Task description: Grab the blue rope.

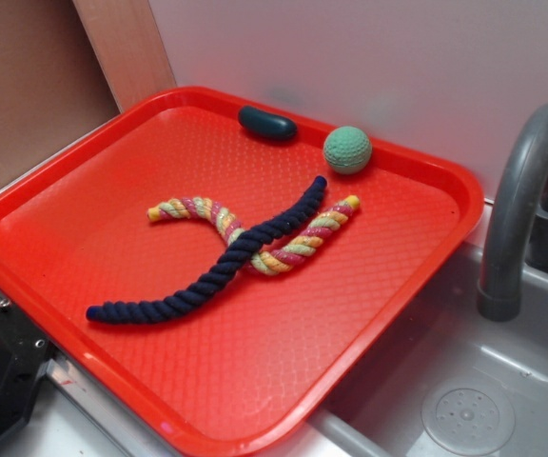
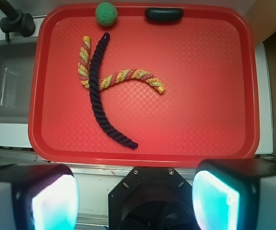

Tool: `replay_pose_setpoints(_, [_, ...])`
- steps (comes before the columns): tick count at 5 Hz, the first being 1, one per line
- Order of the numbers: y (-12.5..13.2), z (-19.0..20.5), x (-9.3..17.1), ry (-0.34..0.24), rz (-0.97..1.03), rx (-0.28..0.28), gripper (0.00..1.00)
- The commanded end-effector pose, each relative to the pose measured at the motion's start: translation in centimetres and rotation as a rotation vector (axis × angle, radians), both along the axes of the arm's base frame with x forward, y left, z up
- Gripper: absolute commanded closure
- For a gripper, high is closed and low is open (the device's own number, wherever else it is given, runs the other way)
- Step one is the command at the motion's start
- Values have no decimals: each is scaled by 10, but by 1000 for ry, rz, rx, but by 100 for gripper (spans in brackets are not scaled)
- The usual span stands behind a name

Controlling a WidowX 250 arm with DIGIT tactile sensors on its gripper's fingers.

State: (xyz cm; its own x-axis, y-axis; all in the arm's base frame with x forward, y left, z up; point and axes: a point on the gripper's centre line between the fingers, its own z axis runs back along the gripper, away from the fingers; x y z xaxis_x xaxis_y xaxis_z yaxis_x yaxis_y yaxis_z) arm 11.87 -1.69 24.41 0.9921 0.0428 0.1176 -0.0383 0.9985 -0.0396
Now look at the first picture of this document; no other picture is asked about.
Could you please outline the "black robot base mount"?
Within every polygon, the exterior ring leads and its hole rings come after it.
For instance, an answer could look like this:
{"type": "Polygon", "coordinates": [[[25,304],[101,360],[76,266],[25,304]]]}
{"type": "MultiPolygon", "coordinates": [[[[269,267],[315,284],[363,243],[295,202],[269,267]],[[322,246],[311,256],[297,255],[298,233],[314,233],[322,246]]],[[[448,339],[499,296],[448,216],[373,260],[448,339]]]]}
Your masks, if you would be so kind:
{"type": "Polygon", "coordinates": [[[52,353],[22,309],[0,304],[0,444],[29,423],[52,353]]]}

